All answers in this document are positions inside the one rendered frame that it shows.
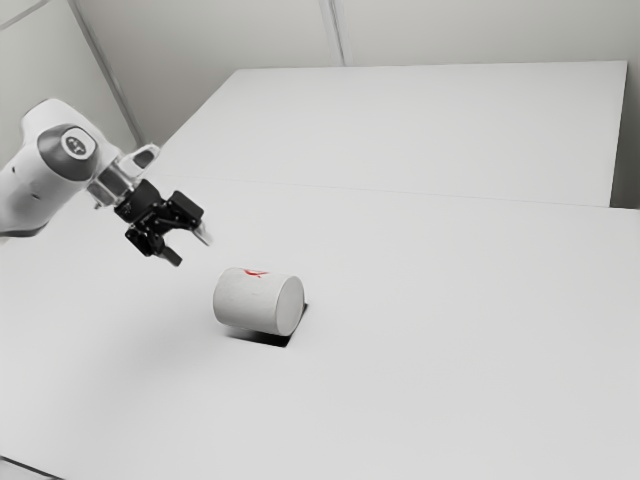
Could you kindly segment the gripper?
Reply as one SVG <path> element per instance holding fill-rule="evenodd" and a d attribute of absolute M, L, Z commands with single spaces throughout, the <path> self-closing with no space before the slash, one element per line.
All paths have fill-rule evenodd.
<path fill-rule="evenodd" d="M 155 205 L 162 203 L 158 225 L 166 232 L 185 230 L 191 232 L 201 243 L 213 244 L 213 237 L 207 231 L 203 217 L 204 210 L 180 191 L 163 201 L 158 189 L 148 180 L 142 180 L 133 191 L 114 208 L 116 215 L 127 224 L 125 237 L 145 257 L 156 256 L 178 267 L 182 258 L 169 246 L 164 238 L 149 230 L 142 229 L 142 222 L 148 214 L 155 212 Z"/>

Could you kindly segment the white mug with red print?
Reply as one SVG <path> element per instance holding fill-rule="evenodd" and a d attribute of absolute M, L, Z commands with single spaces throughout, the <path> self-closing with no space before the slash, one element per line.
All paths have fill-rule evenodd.
<path fill-rule="evenodd" d="M 222 324 L 276 336 L 290 336 L 303 316 L 305 291 L 295 275 L 229 268 L 214 288 L 212 307 Z"/>

